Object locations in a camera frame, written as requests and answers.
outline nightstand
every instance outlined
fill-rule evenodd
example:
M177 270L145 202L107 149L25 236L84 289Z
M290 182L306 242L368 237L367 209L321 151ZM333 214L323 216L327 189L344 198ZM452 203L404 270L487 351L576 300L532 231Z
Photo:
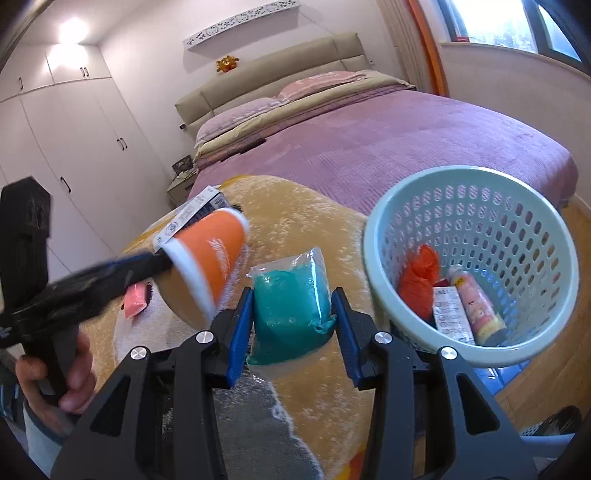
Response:
M166 189L168 196L177 207L187 201L198 173L197 169L184 171L177 175Z

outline sun plush toy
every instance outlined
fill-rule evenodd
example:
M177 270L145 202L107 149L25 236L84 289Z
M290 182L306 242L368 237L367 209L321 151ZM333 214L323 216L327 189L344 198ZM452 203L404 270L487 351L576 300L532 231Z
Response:
M227 55L224 58L222 58L221 60L218 60L216 62L217 71L227 73L230 70L235 69L236 67L238 67L239 60L240 59L237 59L236 57L233 57L232 55Z

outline light blue plastic basket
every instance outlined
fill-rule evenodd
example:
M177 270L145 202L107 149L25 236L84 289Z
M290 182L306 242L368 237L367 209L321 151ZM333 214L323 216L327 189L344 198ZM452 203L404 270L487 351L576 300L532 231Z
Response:
M451 340L396 293L407 252L434 247L441 273L460 264L476 277L509 330L495 348ZM410 341L435 352L450 345L475 367L513 365L543 351L566 325L579 287L573 240L554 207L525 183L479 167L437 167L392 187L363 239L369 282Z

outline upholstered headboard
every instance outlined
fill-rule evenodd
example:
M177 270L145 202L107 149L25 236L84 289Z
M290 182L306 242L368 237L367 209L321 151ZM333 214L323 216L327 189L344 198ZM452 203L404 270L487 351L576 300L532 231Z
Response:
M199 128L218 113L257 98L277 96L296 80L335 70L370 68L357 33L344 33L241 63L181 98L175 107L185 131L195 138Z

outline plastic bag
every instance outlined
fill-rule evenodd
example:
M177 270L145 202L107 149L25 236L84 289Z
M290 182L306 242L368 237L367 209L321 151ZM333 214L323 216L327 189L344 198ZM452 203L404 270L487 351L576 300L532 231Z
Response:
M252 267L255 338L246 359L255 376L270 379L315 358L335 331L320 248Z

